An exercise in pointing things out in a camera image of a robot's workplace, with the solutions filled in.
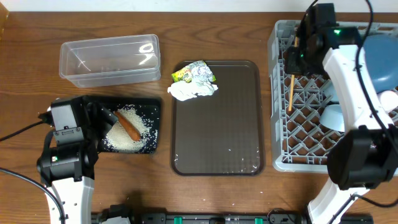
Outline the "pile of white rice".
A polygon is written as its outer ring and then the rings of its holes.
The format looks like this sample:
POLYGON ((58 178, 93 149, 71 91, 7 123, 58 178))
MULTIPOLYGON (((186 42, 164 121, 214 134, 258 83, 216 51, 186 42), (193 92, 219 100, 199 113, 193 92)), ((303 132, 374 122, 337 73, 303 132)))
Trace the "pile of white rice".
POLYGON ((150 154, 157 148, 159 132, 159 109, 156 106, 124 105, 120 112, 141 134, 139 141, 133 141, 119 121, 107 133, 104 150, 109 152, 150 154))

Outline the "wooden chopstick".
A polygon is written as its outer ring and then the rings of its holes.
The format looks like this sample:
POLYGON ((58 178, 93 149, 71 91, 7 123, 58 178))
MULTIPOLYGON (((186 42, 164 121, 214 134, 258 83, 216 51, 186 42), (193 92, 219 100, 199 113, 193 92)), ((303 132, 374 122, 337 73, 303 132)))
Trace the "wooden chopstick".
MULTIPOLYGON (((289 56, 293 57, 295 54, 295 50, 299 45, 299 38, 295 37, 294 39, 294 46, 289 49, 289 56)), ((292 105, 293 105, 293 96, 294 96, 294 84, 295 84, 295 75, 293 72, 290 72, 291 78, 290 78, 290 93, 289 93, 289 107, 288 107, 288 112, 292 111, 292 105)))

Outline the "orange carrot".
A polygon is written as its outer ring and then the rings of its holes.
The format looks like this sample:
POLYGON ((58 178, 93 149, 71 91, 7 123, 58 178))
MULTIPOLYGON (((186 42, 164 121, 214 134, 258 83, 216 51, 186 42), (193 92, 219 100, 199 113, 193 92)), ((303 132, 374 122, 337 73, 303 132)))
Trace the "orange carrot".
POLYGON ((120 125, 133 141, 139 141, 141 139, 140 132, 120 112, 115 111, 114 115, 118 118, 120 125))

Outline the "light blue cup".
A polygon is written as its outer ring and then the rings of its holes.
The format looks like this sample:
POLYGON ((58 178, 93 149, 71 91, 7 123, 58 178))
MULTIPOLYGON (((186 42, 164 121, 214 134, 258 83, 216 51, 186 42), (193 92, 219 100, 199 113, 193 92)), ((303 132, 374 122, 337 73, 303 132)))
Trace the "light blue cup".
POLYGON ((336 90, 333 86, 333 84, 329 84, 325 89, 324 89, 324 95, 330 99, 332 103, 339 103, 338 95, 336 93, 336 90))

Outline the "dark blue bowl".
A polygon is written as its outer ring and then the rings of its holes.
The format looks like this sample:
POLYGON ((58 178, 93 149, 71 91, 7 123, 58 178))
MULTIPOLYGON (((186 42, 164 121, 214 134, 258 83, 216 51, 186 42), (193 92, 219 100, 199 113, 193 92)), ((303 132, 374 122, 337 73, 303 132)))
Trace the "dark blue bowl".
POLYGON ((364 43, 366 65, 376 93, 397 86, 397 37, 371 35, 364 43))

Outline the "white tissue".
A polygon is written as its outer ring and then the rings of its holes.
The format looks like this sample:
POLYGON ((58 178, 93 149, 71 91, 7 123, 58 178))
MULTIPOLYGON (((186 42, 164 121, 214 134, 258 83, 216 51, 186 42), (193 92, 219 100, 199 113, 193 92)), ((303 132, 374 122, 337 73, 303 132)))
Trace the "white tissue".
POLYGON ((208 82, 190 82, 179 81, 171 84, 167 92, 179 101, 186 101, 198 96, 210 96, 218 86, 208 82))

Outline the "light blue small bowl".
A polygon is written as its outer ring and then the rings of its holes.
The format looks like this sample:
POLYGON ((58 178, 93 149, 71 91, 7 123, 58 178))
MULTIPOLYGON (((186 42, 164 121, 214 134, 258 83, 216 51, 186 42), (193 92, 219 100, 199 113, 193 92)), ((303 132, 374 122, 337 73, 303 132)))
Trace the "light blue small bowl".
POLYGON ((320 116, 320 124, 326 128, 345 132, 343 112, 340 105, 328 105, 320 116))

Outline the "yellow green snack wrapper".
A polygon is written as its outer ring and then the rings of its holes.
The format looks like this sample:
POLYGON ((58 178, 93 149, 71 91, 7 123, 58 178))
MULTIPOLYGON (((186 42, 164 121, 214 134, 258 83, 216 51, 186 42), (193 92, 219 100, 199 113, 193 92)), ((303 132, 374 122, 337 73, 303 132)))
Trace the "yellow green snack wrapper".
POLYGON ((174 82, 179 82, 179 81, 185 81, 187 83, 195 82, 195 80, 192 80, 193 76, 190 70, 190 65, 192 63, 189 63, 188 65, 184 66, 183 68, 172 74, 174 82))

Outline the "pink cup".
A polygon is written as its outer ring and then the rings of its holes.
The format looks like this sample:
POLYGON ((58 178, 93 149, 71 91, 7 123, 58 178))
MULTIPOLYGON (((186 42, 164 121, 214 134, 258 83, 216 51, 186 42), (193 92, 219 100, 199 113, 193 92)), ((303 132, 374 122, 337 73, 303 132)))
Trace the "pink cup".
POLYGON ((390 113, 398 106, 397 93, 392 90, 387 90, 377 94, 380 104, 386 113, 390 113))

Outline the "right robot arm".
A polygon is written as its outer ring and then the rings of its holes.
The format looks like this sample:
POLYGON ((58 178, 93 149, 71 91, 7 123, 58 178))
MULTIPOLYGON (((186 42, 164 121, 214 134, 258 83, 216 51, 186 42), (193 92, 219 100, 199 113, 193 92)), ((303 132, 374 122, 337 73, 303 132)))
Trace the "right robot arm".
POLYGON ((297 223, 339 223, 345 211, 397 169, 397 128, 377 97, 366 65, 366 36, 336 21, 332 3, 307 8, 284 57, 289 75, 327 75, 345 134, 327 156, 328 180, 297 223))

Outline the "grey dishwasher rack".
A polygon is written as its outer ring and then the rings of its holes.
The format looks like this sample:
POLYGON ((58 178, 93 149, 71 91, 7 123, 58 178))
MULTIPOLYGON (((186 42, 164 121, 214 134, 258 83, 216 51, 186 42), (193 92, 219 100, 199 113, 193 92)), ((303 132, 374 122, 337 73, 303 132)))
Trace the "grey dishwasher rack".
POLYGON ((328 151, 343 136, 320 124, 323 110, 331 104, 323 92, 331 81, 320 75, 295 78, 292 111, 288 112, 291 76, 284 71, 284 54, 293 45, 299 24, 297 20, 277 21, 267 43, 272 165, 279 172, 326 173, 328 151))

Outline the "black rectangular tray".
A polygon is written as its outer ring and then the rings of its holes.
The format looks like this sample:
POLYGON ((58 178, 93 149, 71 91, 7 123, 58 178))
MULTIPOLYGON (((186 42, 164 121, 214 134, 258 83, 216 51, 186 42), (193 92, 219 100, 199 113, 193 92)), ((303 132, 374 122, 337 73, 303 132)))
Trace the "black rectangular tray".
POLYGON ((157 149, 160 100, 117 96, 89 96, 88 98, 101 105, 99 109, 101 112, 107 109, 121 113, 141 135, 139 141, 132 140, 121 124, 116 122, 98 146, 99 151, 151 154, 157 149))

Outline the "clear plastic container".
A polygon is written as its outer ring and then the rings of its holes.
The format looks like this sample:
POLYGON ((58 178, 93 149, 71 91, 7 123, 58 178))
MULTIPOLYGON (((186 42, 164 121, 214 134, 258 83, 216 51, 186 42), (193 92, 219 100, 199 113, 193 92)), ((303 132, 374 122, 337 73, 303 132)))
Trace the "clear plastic container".
POLYGON ((160 44, 155 34, 65 42, 59 75, 78 88, 156 81, 160 44))

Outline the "crumpled silver foil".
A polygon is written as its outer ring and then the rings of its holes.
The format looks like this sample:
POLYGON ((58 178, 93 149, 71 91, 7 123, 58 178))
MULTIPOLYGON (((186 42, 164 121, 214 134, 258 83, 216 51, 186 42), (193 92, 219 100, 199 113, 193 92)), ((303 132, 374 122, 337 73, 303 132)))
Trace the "crumpled silver foil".
POLYGON ((192 80, 196 82, 214 82, 216 80, 210 67, 204 62, 195 62, 190 65, 190 70, 192 73, 192 80))

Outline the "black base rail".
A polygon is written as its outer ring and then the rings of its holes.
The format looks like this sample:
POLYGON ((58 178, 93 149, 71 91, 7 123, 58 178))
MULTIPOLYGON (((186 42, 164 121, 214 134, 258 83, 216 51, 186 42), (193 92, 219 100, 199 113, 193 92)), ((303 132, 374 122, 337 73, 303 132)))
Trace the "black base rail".
POLYGON ((92 223, 132 224, 288 224, 309 223, 301 215, 277 208, 265 215, 223 215, 200 213, 143 213, 135 216, 126 205, 112 205, 101 213, 91 214, 92 223))

